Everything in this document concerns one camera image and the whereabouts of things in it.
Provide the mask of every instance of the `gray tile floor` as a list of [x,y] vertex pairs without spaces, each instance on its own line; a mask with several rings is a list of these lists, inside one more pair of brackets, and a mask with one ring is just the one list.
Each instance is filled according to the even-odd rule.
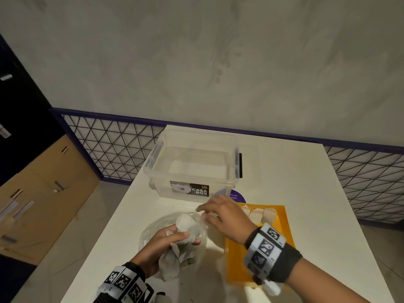
[[[101,182],[24,284],[13,303],[59,303],[128,186]],[[404,303],[404,232],[362,226],[396,303]]]

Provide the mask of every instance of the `gray wall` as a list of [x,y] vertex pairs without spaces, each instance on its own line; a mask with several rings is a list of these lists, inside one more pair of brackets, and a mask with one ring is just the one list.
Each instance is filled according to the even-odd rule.
[[404,146],[403,0],[0,0],[54,107]]

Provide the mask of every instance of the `table surface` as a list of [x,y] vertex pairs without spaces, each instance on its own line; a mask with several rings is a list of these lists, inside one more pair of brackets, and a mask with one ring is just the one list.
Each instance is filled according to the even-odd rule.
[[[393,303],[323,146],[235,135],[243,154],[243,178],[235,189],[247,203],[285,205],[296,248],[306,259],[367,300]],[[173,212],[193,211],[199,204],[160,197],[149,187],[142,168],[61,303],[93,302],[111,270],[136,254],[140,235],[151,222]],[[166,283],[154,278],[147,282],[156,291],[165,291],[173,302],[299,302],[288,289],[281,298],[268,298],[259,288],[227,285],[222,244],[218,234],[210,231],[206,255],[196,273]]]

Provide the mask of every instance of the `clear plastic storage box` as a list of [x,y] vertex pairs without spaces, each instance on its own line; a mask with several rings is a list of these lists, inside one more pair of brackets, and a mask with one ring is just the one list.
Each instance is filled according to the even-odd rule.
[[229,196],[240,177],[238,139],[232,134],[166,128],[144,165],[162,197],[206,202]]

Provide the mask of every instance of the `yellow tray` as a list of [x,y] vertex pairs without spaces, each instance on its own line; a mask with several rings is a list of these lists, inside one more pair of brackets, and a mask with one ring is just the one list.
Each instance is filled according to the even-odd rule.
[[[286,215],[285,206],[282,205],[257,205],[257,204],[245,204],[238,203],[239,206],[247,205],[251,211],[254,209],[275,209],[278,215],[272,227],[274,227],[279,233],[286,238],[286,242],[295,247],[292,234],[290,233],[288,217]],[[231,284],[247,284],[249,286],[256,286],[252,279],[251,274],[247,268],[243,265],[243,260],[247,250],[242,244],[236,244],[235,242],[225,239],[225,255],[226,255],[226,273],[227,281]]]

